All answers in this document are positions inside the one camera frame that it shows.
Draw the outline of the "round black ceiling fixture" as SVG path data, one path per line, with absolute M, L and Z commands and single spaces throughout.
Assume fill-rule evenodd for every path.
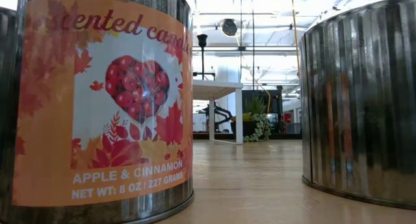
M 226 35 L 226 36 L 230 36 L 230 37 L 234 37 L 237 33 L 237 25 L 235 24 L 233 19 L 225 19 L 224 22 L 222 23 L 222 32 Z

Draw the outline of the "silver ribbed candle tin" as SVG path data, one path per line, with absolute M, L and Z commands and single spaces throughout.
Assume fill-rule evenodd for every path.
M 416 0 L 347 10 L 300 38 L 303 182 L 416 210 Z

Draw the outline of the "potted green succulent plant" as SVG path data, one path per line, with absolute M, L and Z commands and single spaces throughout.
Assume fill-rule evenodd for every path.
M 242 114 L 243 142 L 267 141 L 271 135 L 272 124 L 268 120 L 267 105 L 262 97 L 254 96 L 245 100 Z

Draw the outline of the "white perforated metal shelf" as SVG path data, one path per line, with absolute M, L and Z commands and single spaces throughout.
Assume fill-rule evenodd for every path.
M 243 144 L 243 117 L 242 117 L 242 88 L 240 82 L 205 81 L 193 80 L 193 100 L 209 102 L 209 140 L 218 143 L 233 145 Z M 214 105 L 217 99 L 223 98 L 231 93 L 235 94 L 235 117 L 236 117 L 236 139 L 235 142 L 215 140 L 215 111 Z

